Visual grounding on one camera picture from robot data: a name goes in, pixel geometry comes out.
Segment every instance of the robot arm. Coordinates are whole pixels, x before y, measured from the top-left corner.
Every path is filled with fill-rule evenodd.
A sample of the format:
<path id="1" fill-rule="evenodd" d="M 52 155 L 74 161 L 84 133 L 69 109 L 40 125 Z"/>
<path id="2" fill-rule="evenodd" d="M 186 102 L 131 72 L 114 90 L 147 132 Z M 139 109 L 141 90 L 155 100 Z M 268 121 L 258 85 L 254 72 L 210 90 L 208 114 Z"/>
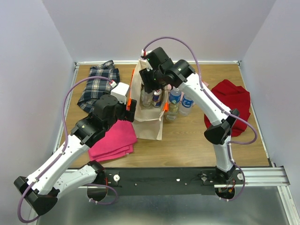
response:
<path id="1" fill-rule="evenodd" d="M 203 84 L 200 86 L 199 75 L 185 61 L 179 60 L 175 64 L 159 47 L 147 55 L 142 56 L 148 62 L 148 68 L 140 71 L 145 91 L 150 93 L 153 90 L 163 88 L 170 84 L 179 88 L 204 111 L 211 122 L 211 126 L 204 132 L 206 139 L 213 144 L 217 159 L 217 176 L 221 182 L 230 179 L 235 167 L 230 160 L 231 154 L 227 150 L 227 142 L 231 139 L 231 128 L 236 119 L 228 117 L 223 113 L 204 93 L 208 94 L 227 112 L 239 116 L 237 109 L 231 110 L 225 106 L 217 97 Z"/>
<path id="2" fill-rule="evenodd" d="M 64 152 L 62 149 L 65 143 L 27 178 L 20 176 L 14 181 L 21 194 L 34 183 L 25 199 L 39 216 L 47 213 L 59 198 L 71 190 L 97 179 L 105 180 L 104 168 L 96 161 L 89 162 L 71 174 L 63 173 L 81 154 L 102 139 L 117 120 L 133 122 L 136 101 L 132 100 L 130 109 L 127 110 L 128 91 L 129 85 L 119 83 L 110 93 L 104 94 L 96 102 L 94 111 L 78 121 L 71 130 L 68 146 Z M 50 168 L 37 180 L 36 177 L 48 166 Z"/>

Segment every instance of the metal floor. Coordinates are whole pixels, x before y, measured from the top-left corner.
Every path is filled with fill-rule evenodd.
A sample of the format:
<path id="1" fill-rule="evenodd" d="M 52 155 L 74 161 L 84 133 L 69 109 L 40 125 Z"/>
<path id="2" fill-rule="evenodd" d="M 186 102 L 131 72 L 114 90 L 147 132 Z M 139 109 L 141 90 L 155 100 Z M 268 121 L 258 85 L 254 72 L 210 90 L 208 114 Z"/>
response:
<path id="1" fill-rule="evenodd" d="M 288 225 L 277 187 L 246 187 L 235 201 L 207 195 L 121 196 L 108 206 L 86 188 L 62 197 L 37 225 Z"/>

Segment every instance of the wooden table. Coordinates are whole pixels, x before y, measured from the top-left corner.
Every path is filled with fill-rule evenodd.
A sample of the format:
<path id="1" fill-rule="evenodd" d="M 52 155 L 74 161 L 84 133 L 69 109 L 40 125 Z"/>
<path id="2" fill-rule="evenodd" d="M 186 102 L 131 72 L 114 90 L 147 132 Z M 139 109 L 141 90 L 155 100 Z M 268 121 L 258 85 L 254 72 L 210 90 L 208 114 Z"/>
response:
<path id="1" fill-rule="evenodd" d="M 89 75 L 91 65 L 79 67 L 76 81 Z M 120 70 L 121 82 L 130 84 L 132 70 L 135 65 L 116 65 Z M 209 88 L 216 86 L 224 79 L 230 80 L 237 86 L 244 86 L 237 65 L 201 65 L 203 80 L 209 84 Z M 76 122 L 87 116 L 77 106 L 86 83 L 80 84 L 74 91 L 67 114 L 68 132 Z M 252 110 L 249 122 L 257 128 Z M 178 116 L 173 123 L 164 123 L 163 140 L 153 141 L 138 139 L 134 145 L 134 153 L 122 158 L 101 162 L 104 167 L 161 167 L 161 166 L 215 166 L 216 158 L 214 149 L 204 137 L 206 126 L 204 114 L 198 106 L 193 107 L 187 117 Z M 249 141 L 253 138 L 253 132 L 247 128 L 235 141 Z M 268 166 L 261 138 L 251 145 L 233 145 L 233 158 L 241 166 Z M 88 153 L 81 155 L 73 164 L 72 168 L 78 168 L 90 158 Z"/>

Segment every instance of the brown paper bag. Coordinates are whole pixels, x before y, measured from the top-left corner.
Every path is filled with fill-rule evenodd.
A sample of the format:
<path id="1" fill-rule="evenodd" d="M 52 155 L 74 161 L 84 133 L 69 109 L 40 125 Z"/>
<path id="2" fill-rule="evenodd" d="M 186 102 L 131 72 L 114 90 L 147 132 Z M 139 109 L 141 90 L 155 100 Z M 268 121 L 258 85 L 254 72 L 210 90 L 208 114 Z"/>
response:
<path id="1" fill-rule="evenodd" d="M 132 123 L 138 138 L 162 140 L 165 105 L 168 104 L 168 91 L 163 90 L 159 108 L 144 108 L 141 103 L 142 78 L 139 71 L 147 67 L 147 62 L 139 60 L 131 79 L 130 99 L 136 100 L 135 121 Z"/>

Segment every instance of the red towel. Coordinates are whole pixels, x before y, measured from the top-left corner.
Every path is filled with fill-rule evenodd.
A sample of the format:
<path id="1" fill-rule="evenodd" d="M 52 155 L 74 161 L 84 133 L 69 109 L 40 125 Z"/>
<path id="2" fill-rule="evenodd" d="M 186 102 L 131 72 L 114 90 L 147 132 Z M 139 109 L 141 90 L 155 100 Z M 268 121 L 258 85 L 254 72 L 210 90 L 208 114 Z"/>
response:
<path id="1" fill-rule="evenodd" d="M 136 142 L 131 122 L 118 120 L 105 137 L 89 149 L 89 156 L 91 160 L 97 161 L 119 158 L 133 152 L 133 144 Z"/>
<path id="2" fill-rule="evenodd" d="M 229 80 L 223 80 L 218 83 L 211 92 L 226 106 L 231 109 L 237 108 L 240 117 L 248 121 L 250 112 L 250 93 L 241 86 L 235 86 Z M 204 115 L 204 122 L 208 128 L 211 123 L 207 116 Z M 247 125 L 237 120 L 232 128 L 232 136 L 239 136 L 247 128 Z"/>

